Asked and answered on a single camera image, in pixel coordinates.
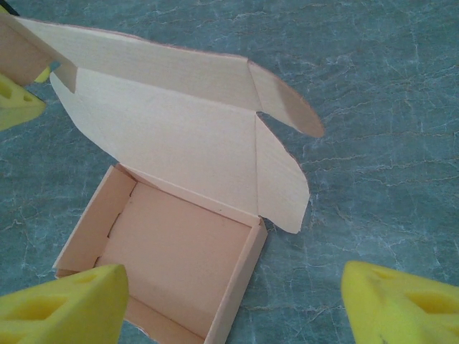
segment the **floor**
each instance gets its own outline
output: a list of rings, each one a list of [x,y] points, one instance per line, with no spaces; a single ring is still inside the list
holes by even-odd
[[[357,259],[459,285],[455,0],[11,0],[23,16],[248,56],[310,102],[326,135],[270,118],[308,177],[298,235],[270,234],[228,343],[353,343],[340,296]],[[49,85],[40,118],[0,133],[0,294],[52,280],[113,159]],[[120,343],[150,343],[125,324]]]

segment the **folded cardboard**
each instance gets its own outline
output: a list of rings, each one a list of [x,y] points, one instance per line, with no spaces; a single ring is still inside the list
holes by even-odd
[[[261,216],[297,233],[309,198],[300,167],[257,112],[319,137],[317,115],[244,57],[0,20],[60,62],[51,82],[66,111],[119,161],[58,257],[57,276],[124,264],[127,320],[163,344],[223,343],[267,236]]]

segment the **open box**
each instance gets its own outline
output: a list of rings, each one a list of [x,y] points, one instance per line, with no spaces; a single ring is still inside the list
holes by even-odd
[[[296,233],[309,198],[257,111],[315,137],[317,115],[244,57],[7,15],[0,24],[18,37],[10,51],[41,64],[0,68],[24,84],[60,62],[51,82],[66,111],[120,162],[58,257],[57,276],[124,264],[128,321],[163,344],[223,343],[267,236],[261,216]]]

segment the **marble floor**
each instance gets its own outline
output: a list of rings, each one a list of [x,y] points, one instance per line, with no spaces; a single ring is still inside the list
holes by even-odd
[[[316,109],[323,138],[264,115],[308,177],[297,235],[269,225],[228,343],[353,343],[340,296],[357,259],[459,285],[455,0],[11,0],[23,16],[235,53]],[[52,263],[113,159],[49,85],[38,119],[0,133],[0,294]],[[120,343],[150,343],[125,324]]]

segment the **box lid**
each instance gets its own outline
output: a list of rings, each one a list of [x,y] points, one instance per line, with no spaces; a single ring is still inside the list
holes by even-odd
[[[247,58],[4,16],[61,63],[52,86],[78,129],[129,171],[296,233],[308,203],[297,162],[257,116],[314,137],[317,114]]]

